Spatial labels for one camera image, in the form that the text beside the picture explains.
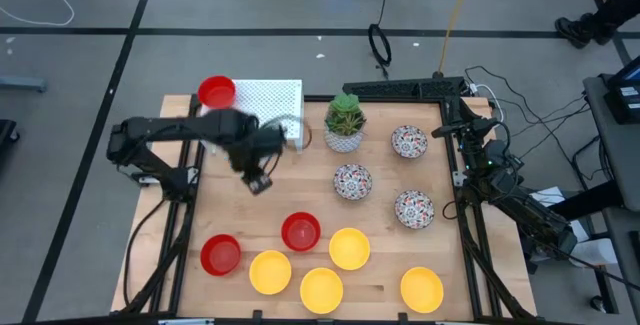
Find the red cup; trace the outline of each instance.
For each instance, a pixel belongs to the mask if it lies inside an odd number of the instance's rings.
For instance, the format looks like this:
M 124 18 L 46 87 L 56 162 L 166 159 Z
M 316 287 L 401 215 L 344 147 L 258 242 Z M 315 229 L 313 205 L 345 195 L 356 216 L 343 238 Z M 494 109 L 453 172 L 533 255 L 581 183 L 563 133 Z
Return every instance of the red cup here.
M 309 213 L 297 212 L 282 223 L 281 235 L 291 250 L 307 251 L 320 240 L 320 223 Z
M 231 272 L 240 263 L 240 244 L 231 235 L 220 234 L 207 240 L 200 252 L 202 268 L 213 276 Z
M 211 109 L 226 109 L 233 105 L 236 86 L 226 76 L 205 79 L 198 88 L 198 100 Z

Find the patterned bowl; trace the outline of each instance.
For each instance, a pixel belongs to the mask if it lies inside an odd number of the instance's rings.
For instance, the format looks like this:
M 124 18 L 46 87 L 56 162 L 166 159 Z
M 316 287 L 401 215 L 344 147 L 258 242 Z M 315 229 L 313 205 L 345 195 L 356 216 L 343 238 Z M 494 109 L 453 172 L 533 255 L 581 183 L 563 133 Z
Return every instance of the patterned bowl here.
M 356 164 L 342 165 L 333 177 L 333 187 L 345 199 L 360 200 L 371 192 L 373 180 L 364 167 Z
M 433 203 L 423 192 L 407 190 L 396 199 L 396 216 L 411 229 L 422 229 L 431 224 L 434 216 Z
M 415 126 L 400 126 L 391 134 L 391 146 L 400 156 L 415 159 L 427 151 L 427 135 Z

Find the yellow cable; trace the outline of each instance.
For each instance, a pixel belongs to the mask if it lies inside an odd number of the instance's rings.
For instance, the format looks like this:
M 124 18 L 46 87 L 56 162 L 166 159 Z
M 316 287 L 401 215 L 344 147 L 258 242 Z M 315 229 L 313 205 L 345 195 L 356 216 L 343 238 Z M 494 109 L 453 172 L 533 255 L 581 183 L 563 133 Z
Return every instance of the yellow cable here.
M 444 66 L 444 59 L 447 56 L 447 43 L 449 42 L 449 34 L 451 33 L 451 29 L 453 25 L 456 23 L 456 18 L 458 17 L 458 10 L 460 10 L 460 6 L 462 5 L 464 0 L 457 0 L 456 6 L 453 8 L 453 14 L 451 14 L 451 19 L 449 20 L 449 26 L 447 27 L 447 34 L 444 37 L 444 44 L 442 45 L 442 56 L 440 57 L 440 65 L 438 66 L 438 72 L 442 73 L 442 67 Z

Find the wooden table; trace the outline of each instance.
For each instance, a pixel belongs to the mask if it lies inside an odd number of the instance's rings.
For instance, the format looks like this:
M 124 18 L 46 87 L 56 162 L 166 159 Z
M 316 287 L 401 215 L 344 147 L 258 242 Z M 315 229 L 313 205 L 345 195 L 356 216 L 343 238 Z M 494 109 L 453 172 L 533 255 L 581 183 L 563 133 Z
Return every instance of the wooden table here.
M 187 95 L 167 95 L 161 116 L 186 116 L 189 99 Z M 490 115 L 486 99 L 470 98 L 467 103 L 474 112 Z M 300 281 L 309 270 L 328 267 L 341 277 L 344 296 L 341 305 L 326 317 L 395 320 L 399 312 L 407 312 L 410 320 L 472 320 L 458 224 L 442 216 L 443 206 L 453 199 L 445 142 L 429 135 L 427 153 L 414 160 L 399 157 L 390 145 L 391 133 L 400 125 L 414 125 L 427 134 L 441 126 L 439 105 L 362 103 L 368 118 L 366 136 L 360 147 L 348 154 L 333 152 L 324 142 L 327 105 L 305 104 L 313 142 L 302 154 L 285 152 L 273 173 L 273 187 L 260 196 L 250 194 L 223 156 L 205 155 L 178 315 L 248 318 L 254 309 L 260 309 L 265 318 L 316 318 L 300 301 Z M 175 166 L 180 143 L 154 143 L 153 151 Z M 357 202 L 342 199 L 333 189 L 336 169 L 347 163 L 365 166 L 373 177 L 372 192 Z M 395 217 L 394 200 L 409 189 L 425 192 L 434 202 L 436 216 L 425 229 L 408 229 Z M 141 190 L 132 228 L 159 198 L 158 187 Z M 145 224 L 133 246 L 130 296 L 156 267 L 167 208 Z M 322 226 L 319 243 L 308 253 L 289 250 L 280 238 L 282 222 L 296 211 L 314 214 Z M 454 206 L 447 211 L 453 215 Z M 524 308 L 535 313 L 515 223 L 486 204 L 483 211 L 496 272 Z M 471 212 L 468 216 L 472 223 Z M 341 270 L 329 257 L 329 239 L 343 227 L 358 228 L 369 237 L 371 256 L 359 270 Z M 199 254 L 210 237 L 221 233 L 238 239 L 242 260 L 231 274 L 213 277 L 202 269 Z M 292 264 L 289 285 L 273 296 L 256 292 L 248 276 L 253 258 L 267 249 L 284 252 Z M 411 311 L 400 296 L 400 279 L 414 266 L 431 268 L 444 284 L 442 306 L 431 314 Z M 477 266 L 476 273 L 483 313 L 489 314 L 485 280 Z M 167 306 L 171 282 L 172 275 L 168 275 L 161 309 Z M 112 307 L 120 309 L 123 305 L 121 275 Z

